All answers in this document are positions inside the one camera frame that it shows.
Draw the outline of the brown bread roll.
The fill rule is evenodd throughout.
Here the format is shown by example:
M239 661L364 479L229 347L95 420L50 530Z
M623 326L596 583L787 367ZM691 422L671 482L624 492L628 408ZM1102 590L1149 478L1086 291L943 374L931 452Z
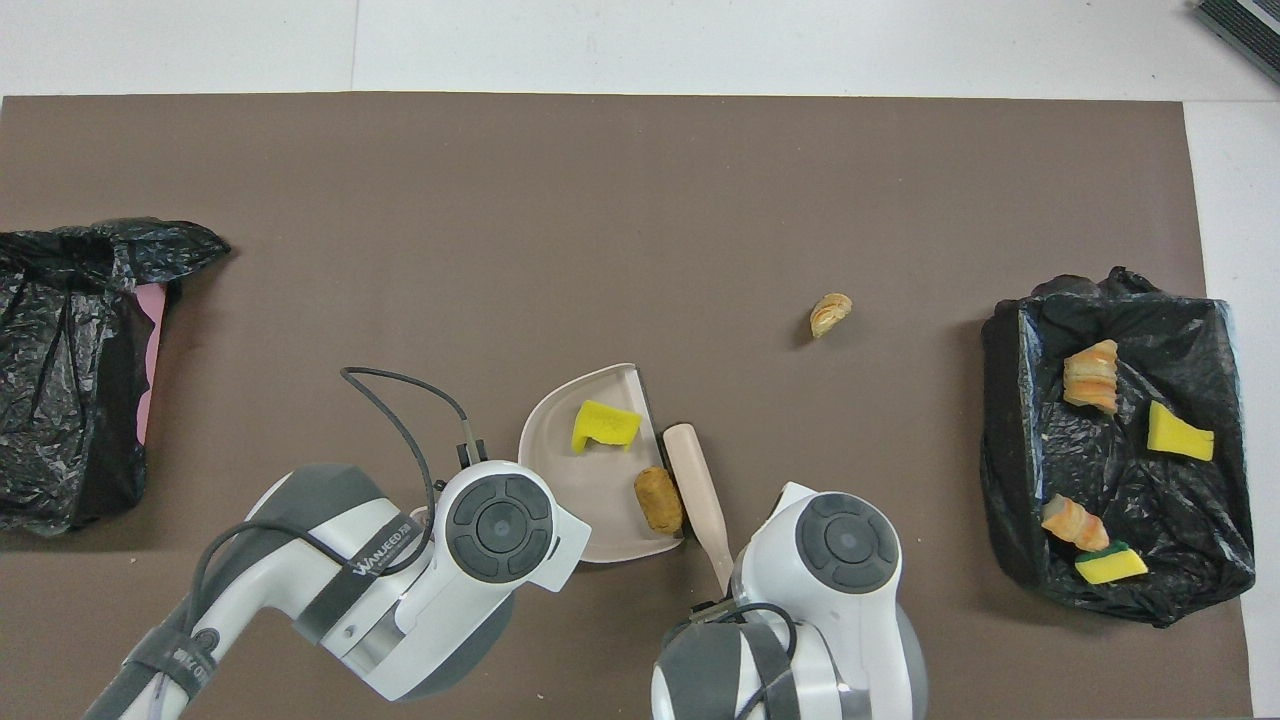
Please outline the brown bread roll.
M662 466L641 470L634 493L646 525L655 533L675 536L684 527L684 503L672 475Z

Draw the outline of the beige plastic dustpan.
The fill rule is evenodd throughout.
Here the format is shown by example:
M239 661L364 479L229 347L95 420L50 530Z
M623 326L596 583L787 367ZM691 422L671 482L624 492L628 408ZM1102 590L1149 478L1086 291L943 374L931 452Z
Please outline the beige plastic dustpan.
M586 401L640 416L630 448L589 439L582 452L572 450L575 419ZM562 507L589 524L585 562L626 562L673 550L684 541L678 530L653 530L634 491L639 474L664 466L666 457L640 373L631 363L590 372L545 396L524 424L518 462L543 478Z

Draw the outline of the large striped croissant piece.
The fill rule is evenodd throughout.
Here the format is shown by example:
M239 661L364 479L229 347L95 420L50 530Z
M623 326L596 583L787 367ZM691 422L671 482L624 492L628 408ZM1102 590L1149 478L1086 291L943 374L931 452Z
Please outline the large striped croissant piece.
M1117 411L1117 342L1102 340L1062 363L1062 401L1094 407L1107 416Z

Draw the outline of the yellow sponge piece green backing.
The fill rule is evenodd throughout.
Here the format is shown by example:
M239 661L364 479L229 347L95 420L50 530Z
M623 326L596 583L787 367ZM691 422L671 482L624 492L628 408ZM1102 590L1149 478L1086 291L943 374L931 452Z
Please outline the yellow sponge piece green backing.
M1091 585L1115 583L1149 573L1144 559L1121 541L1115 541L1103 550L1078 555L1074 568Z

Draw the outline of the pink plastic bin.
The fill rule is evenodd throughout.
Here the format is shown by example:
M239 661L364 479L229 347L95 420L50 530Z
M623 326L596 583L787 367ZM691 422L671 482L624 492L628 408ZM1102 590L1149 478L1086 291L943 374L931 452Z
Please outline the pink plastic bin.
M140 396L136 411L136 433L141 445L146 442L148 429L150 409L154 397L155 373L157 355L163 333L163 322L166 311L166 286L164 283L140 284L136 290L140 309L152 323L145 348L145 379L146 388Z

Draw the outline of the black trash bag bin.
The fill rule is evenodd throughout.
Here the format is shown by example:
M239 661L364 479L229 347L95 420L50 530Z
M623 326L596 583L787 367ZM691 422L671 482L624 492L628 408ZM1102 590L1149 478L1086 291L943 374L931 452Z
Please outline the black trash bag bin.
M1229 305L1165 292L1116 266L1094 283L1059 275L995 306L980 331L984 407L980 486L1001 570L1068 607L1152 626L1234 600L1257 568L1240 377ZM1062 363L1117 342L1117 411L1062 401ZM1211 461L1146 447L1164 404L1215 433ZM1061 495L1098 516L1149 573L1091 585L1080 550L1041 527Z

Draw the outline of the black bag over pink bin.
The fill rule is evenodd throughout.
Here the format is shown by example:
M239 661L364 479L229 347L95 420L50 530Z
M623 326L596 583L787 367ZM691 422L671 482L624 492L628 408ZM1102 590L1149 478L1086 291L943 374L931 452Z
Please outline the black bag over pink bin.
M230 254L192 222L0 232L0 532L60 536L134 509L156 322L145 286Z

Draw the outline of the brown table mat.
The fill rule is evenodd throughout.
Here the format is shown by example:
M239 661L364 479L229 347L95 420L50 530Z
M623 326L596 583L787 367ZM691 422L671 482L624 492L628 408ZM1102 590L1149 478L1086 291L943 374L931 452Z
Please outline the brown table mat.
M1169 629L1005 577L980 328L1114 266L1204 296L1178 102L463 94L9 97L0 231L195 222L234 249L164 323L141 505L0 533L0 720L78 720L282 475L422 502L347 365L453 395L497 457L562 383L637 365L694 424L735 547L781 486L905 539L936 720L1252 711L1236 601ZM819 340L824 293L852 311Z

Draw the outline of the small striped croissant piece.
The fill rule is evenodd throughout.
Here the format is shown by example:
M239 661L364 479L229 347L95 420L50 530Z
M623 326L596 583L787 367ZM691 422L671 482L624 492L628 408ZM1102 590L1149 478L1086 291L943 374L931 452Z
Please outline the small striped croissant piece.
M851 311L852 300L847 295L840 292L824 293L815 301L809 313L808 325L810 337L819 340L847 318Z

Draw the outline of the dark striped object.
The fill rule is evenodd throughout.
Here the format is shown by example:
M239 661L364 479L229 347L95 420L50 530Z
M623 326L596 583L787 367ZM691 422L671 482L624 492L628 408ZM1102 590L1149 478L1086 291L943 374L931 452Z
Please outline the dark striped object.
M1280 0L1192 0L1193 17L1280 85Z

